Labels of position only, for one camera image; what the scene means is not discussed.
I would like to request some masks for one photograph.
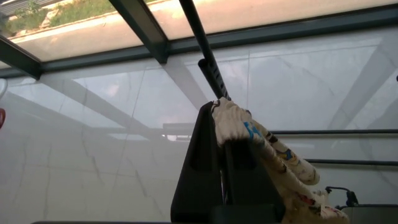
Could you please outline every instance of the window pane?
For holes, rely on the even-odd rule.
[[[10,66],[2,61],[0,61],[0,69],[2,68],[9,68]]]
[[[169,39],[193,36],[178,0],[147,0]],[[194,0],[207,34],[397,3],[398,0]]]
[[[19,3],[1,4],[1,34],[42,61],[142,45],[108,0]]]

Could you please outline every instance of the grass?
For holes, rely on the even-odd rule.
[[[17,19],[7,21],[6,29],[11,33],[16,33],[21,30],[32,30],[37,29],[45,19],[48,11],[46,9],[41,9],[38,13],[27,14]]]
[[[58,6],[57,15],[50,20],[50,27],[60,26],[69,22],[100,16],[114,12],[115,8],[108,0],[78,0],[71,4]]]

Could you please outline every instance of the white cloth with colorful print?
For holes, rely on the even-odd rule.
[[[286,213],[282,223],[349,223],[345,213],[328,205],[325,190],[313,192],[306,185],[319,182],[317,170],[299,158],[265,127],[252,119],[248,110],[221,98],[211,109],[215,121],[217,143],[250,139],[261,155],[275,187],[282,196]]]

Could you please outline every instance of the tiled floor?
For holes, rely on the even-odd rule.
[[[215,50],[232,99],[273,130],[398,128],[398,29]],[[9,80],[0,100],[0,223],[166,221],[198,110],[199,53]],[[304,158],[398,160],[396,136],[283,140]],[[362,203],[396,203],[397,171],[319,167]],[[332,204],[343,205],[334,193]]]

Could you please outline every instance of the pavement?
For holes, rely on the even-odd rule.
[[[305,17],[389,4],[396,0],[194,0],[206,33],[261,26]],[[149,6],[169,39],[192,36],[178,0]],[[88,21],[79,29],[54,32],[39,38],[13,40],[42,61],[142,45],[122,17]]]

